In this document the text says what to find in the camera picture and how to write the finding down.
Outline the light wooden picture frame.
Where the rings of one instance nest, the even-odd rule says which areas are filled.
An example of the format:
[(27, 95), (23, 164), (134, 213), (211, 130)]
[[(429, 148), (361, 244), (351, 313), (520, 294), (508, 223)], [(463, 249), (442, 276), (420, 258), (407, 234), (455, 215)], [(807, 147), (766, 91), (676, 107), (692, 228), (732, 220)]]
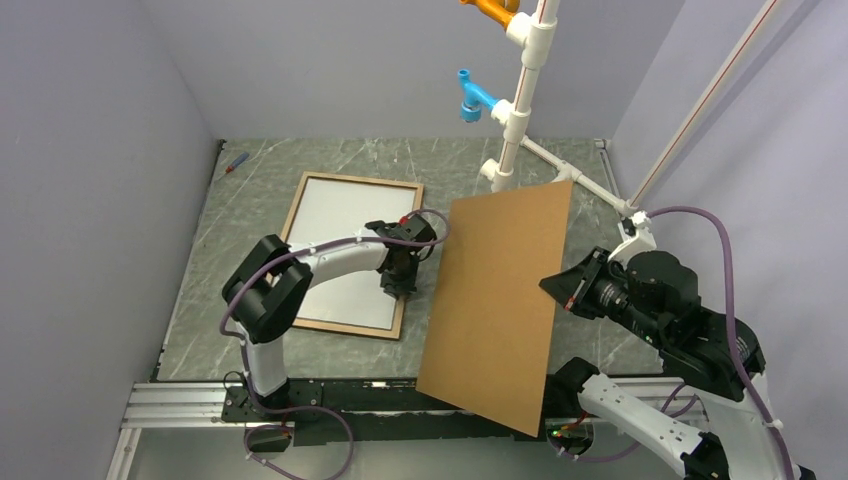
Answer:
[(383, 244), (366, 242), (375, 234), (365, 225), (350, 237), (336, 238), (322, 244), (311, 243), (301, 249), (306, 254), (300, 258), (312, 269), (314, 278), (310, 289), (324, 282), (359, 272), (377, 272), (377, 267), (387, 255)]

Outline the brown fibreboard backing board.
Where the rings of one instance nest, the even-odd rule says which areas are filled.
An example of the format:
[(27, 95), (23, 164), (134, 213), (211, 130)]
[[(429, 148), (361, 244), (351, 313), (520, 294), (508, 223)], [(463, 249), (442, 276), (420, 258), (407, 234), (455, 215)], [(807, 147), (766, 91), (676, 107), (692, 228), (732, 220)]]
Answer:
[(418, 392), (535, 437), (573, 184), (460, 198), (449, 211)]

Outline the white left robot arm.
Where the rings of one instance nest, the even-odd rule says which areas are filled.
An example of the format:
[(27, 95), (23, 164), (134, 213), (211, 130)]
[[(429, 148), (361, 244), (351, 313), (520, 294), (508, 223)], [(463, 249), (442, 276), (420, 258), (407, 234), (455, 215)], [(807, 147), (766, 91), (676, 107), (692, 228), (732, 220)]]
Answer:
[(285, 333), (294, 325), (310, 289), (360, 272), (376, 272), (382, 292), (400, 300), (416, 292), (421, 262), (449, 236), (413, 210), (396, 222), (375, 220), (358, 231), (301, 247), (278, 235), (262, 237), (225, 282), (222, 335), (238, 340), (248, 407), (264, 420), (289, 406), (284, 364)]

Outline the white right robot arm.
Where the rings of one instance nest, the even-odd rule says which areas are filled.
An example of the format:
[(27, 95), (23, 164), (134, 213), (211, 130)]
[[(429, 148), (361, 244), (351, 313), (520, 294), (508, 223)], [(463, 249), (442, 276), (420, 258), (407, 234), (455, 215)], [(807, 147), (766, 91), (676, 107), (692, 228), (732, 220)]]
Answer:
[(654, 250), (621, 263), (597, 247), (539, 286), (572, 314), (607, 318), (654, 348), (663, 373), (701, 401), (710, 428), (679, 423), (579, 357), (546, 380), (545, 396), (557, 411), (583, 410), (612, 423), (683, 479), (814, 478), (786, 458), (776, 419), (757, 405), (766, 362), (755, 333), (742, 321), (729, 328), (725, 314), (704, 307), (696, 273), (675, 256)]

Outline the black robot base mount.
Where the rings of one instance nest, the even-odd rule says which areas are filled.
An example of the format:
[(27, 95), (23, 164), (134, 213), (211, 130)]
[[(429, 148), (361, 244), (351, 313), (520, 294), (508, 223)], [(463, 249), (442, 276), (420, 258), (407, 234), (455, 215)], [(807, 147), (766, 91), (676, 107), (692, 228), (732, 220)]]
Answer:
[(214, 428), (241, 430), (254, 453), (349, 440), (532, 438), (418, 392), (413, 378), (292, 379), (289, 406), (276, 412), (253, 403), (239, 373), (214, 383), (225, 389), (223, 424)]

